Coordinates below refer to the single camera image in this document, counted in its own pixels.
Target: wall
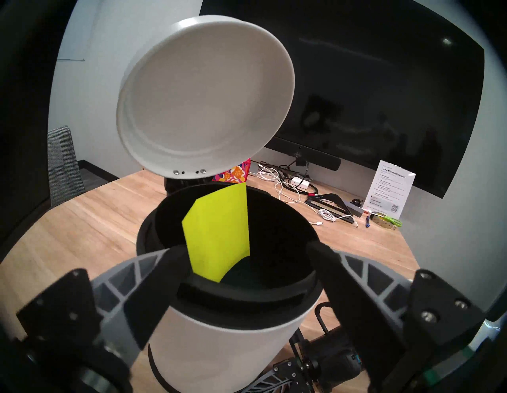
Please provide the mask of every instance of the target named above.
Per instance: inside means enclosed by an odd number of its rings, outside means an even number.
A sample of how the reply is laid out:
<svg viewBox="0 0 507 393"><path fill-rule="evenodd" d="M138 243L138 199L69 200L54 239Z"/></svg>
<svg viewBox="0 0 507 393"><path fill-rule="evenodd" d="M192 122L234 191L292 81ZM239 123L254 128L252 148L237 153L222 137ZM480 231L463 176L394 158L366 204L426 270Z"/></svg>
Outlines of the wall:
<svg viewBox="0 0 507 393"><path fill-rule="evenodd" d="M440 199L413 188L401 216L402 233L421 267L441 275L486 309L507 281L507 73L484 33L461 6L444 0L419 3L484 48L484 86L472 137L449 190ZM266 148L254 159L274 164L291 160ZM309 173L363 197L375 174L348 161L342 161L337 172L311 165ZM481 208L483 203L490 207Z"/></svg>
<svg viewBox="0 0 507 393"><path fill-rule="evenodd" d="M68 125L78 160L116 176L140 170L116 131L120 81L137 49L157 26L199 15L202 0L103 0L85 61L58 61L49 129Z"/></svg>

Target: yellow sheet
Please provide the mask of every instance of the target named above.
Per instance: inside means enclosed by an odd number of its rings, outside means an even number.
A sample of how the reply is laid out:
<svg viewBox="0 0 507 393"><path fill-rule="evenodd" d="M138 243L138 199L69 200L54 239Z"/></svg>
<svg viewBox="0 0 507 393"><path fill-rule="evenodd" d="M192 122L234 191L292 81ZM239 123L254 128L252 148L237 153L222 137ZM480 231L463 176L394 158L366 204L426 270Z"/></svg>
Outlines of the yellow sheet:
<svg viewBox="0 0 507 393"><path fill-rule="evenodd" d="M197 199L182 225L194 273L219 282L250 255L246 183Z"/></svg>

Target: white charger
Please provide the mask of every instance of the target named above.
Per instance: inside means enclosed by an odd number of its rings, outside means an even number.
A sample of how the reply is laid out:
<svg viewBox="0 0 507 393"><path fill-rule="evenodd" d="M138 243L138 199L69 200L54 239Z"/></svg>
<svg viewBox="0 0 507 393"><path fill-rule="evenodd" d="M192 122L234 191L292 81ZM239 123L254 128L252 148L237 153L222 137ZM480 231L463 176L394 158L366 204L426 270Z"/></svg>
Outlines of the white charger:
<svg viewBox="0 0 507 393"><path fill-rule="evenodd" d="M300 177L294 176L291 179L291 184L295 187L302 188L303 190L306 190L308 188L308 185L310 182L308 180L303 180Z"/></svg>

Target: table surface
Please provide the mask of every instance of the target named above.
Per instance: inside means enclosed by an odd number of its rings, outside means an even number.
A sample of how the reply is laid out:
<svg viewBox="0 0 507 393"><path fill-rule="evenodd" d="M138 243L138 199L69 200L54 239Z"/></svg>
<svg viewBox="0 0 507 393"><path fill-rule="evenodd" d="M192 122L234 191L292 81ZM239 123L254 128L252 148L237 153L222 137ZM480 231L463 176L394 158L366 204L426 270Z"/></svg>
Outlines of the table surface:
<svg viewBox="0 0 507 393"><path fill-rule="evenodd" d="M276 196L274 184L249 176L247 183ZM316 182L320 193L334 192L350 201L354 195ZM90 279L136 255L137 232L145 217L164 199L163 178L147 170L123 177L74 198L48 211L13 247L0 265L0 320L11 335L25 332L16 312L46 287L75 268L86 268ZM308 220L322 219L308 206L292 204ZM359 224L338 220L316 226L320 241L332 248L377 260L407 278L419 268L399 230L365 227L366 215L355 217ZM320 301L327 301L325 293ZM338 325L329 308L322 309L329 329ZM301 325L305 338L313 340L322 330L313 312ZM292 355L287 344L273 360ZM135 392L163 393L154 378L147 347L132 367ZM368 387L365 372L337 386L333 392L363 392Z"/></svg>

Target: white lid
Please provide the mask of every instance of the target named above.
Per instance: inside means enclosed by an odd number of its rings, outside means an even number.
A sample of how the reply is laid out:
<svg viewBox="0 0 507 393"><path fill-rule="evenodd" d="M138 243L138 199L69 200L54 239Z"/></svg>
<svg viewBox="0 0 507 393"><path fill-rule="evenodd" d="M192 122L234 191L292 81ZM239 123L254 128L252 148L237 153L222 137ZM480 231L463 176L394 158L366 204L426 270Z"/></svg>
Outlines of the white lid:
<svg viewBox="0 0 507 393"><path fill-rule="evenodd" d="M258 152L293 94L291 58L274 35L238 19L198 16L163 27L134 56L118 98L118 134L154 173L211 176Z"/></svg>

